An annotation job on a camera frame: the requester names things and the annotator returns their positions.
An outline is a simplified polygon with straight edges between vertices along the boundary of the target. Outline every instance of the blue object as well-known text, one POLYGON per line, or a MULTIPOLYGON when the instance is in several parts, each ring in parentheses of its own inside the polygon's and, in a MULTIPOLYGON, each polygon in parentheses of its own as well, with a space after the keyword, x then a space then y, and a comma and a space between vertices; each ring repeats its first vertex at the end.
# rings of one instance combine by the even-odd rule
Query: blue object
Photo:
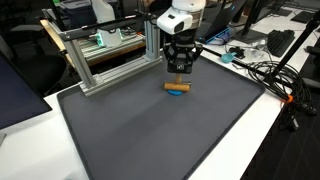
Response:
POLYGON ((234 56, 235 56, 236 54, 237 54, 237 53, 235 53, 235 52, 223 54, 223 55, 221 56, 221 60, 222 60, 222 62, 224 62, 224 63, 230 63, 231 61, 233 61, 234 56))
POLYGON ((182 94, 182 91, 168 90, 168 93, 174 96, 180 96, 182 94))
POLYGON ((212 38, 208 39, 206 41, 207 44, 210 44, 211 41, 215 40, 216 38, 220 38, 221 36, 224 36, 224 35, 228 35, 229 34, 229 27, 227 27, 225 30, 221 31, 220 33, 216 34, 215 36, 213 36, 212 38))

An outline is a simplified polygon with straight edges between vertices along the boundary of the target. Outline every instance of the wooden stick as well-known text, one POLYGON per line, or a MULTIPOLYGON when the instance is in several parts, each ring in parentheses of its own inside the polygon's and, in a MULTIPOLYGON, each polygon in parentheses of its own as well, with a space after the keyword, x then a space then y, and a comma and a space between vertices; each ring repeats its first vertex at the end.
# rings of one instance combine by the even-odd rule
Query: wooden stick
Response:
POLYGON ((181 74, 176 74, 176 83, 181 83, 182 81, 182 77, 181 77, 181 74))
POLYGON ((183 84, 183 83, 164 83, 164 89, 166 90, 175 90, 175 91, 184 91, 188 92, 190 91, 190 84, 183 84))

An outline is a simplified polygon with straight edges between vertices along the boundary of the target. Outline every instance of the wire bundle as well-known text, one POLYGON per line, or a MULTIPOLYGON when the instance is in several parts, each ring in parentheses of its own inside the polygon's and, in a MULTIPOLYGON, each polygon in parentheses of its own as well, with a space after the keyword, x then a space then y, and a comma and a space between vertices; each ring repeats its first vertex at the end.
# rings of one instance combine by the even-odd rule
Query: wire bundle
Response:
POLYGON ((286 120, 281 125, 283 128, 288 128, 299 110, 311 116, 316 115, 316 109, 313 106, 311 93, 299 76, 299 72, 288 64, 278 71, 276 68, 278 64, 279 62, 273 61, 249 63, 247 65, 254 70, 248 71, 248 74, 281 99, 287 113, 286 120), (258 70, 263 71, 265 75, 259 75, 258 70))

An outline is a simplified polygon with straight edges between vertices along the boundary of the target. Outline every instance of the orange object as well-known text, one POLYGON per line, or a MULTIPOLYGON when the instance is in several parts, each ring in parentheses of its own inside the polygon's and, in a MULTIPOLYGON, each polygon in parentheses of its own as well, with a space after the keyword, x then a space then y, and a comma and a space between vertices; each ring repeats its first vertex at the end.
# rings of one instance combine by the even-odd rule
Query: orange object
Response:
POLYGON ((291 96, 290 94, 288 94, 288 100, 282 100, 282 102, 284 102, 284 103, 291 103, 291 102, 293 102, 293 96, 291 96))
POLYGON ((166 90, 175 90, 175 91, 190 91, 191 84, 190 83, 182 83, 181 74, 176 74, 175 82, 165 82, 164 89, 166 90))
POLYGON ((185 84, 185 83, 171 83, 171 82, 164 83, 164 89, 166 90, 188 92, 190 91, 190 87, 191 87, 190 84, 185 84))

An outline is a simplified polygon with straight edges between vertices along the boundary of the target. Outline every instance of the computer equipment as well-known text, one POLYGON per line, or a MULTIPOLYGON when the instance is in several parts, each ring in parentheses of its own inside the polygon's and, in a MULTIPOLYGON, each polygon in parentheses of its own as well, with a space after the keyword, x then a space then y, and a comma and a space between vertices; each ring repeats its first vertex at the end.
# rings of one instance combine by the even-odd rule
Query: computer equipment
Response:
POLYGON ((67 30, 67 27, 60 16, 61 13, 59 12, 59 8, 55 5, 55 3, 52 0, 49 0, 49 4, 51 6, 51 11, 50 14, 48 14, 48 17, 50 17, 48 18, 48 20, 50 22, 53 22, 56 26, 58 26, 58 28, 61 31, 67 30))
POLYGON ((294 16, 291 21, 300 22, 303 24, 307 24, 314 16, 314 13, 308 11, 301 11, 299 14, 294 16))
POLYGON ((197 30, 196 40, 208 44, 214 36, 225 31, 246 0, 235 0, 226 3, 212 23, 202 22, 197 30))
POLYGON ((215 18, 218 16, 222 8, 224 7, 225 1, 223 3, 220 2, 213 2, 209 1, 207 3, 207 6, 204 9, 203 15, 202 15, 202 22, 211 23, 215 20, 215 18))
POLYGON ((238 11, 238 13, 233 17, 232 19, 233 23, 238 23, 240 21, 244 8, 245 8, 245 5, 243 5, 238 11))
POLYGON ((283 5, 285 5, 285 3, 286 3, 286 0, 275 0, 273 4, 271 4, 271 6, 269 7, 270 9, 273 10, 272 14, 285 16, 285 17, 289 16, 289 14, 291 14, 292 11, 281 8, 283 5))
MULTIPOLYGON (((0 52, 0 130, 50 110, 46 101, 0 52)), ((0 135, 0 143, 3 138, 4 135, 0 135)))
POLYGON ((283 0, 255 0, 251 7, 244 29, 238 31, 234 38, 238 41, 250 44, 256 40, 267 37, 267 34, 250 29, 252 24, 275 12, 283 5, 283 0))
POLYGON ((268 34, 267 47, 269 52, 277 57, 281 57, 294 40, 294 31, 273 30, 268 34))
POLYGON ((89 0, 63 1, 59 7, 62 15, 69 19, 72 29, 97 23, 95 12, 89 0))

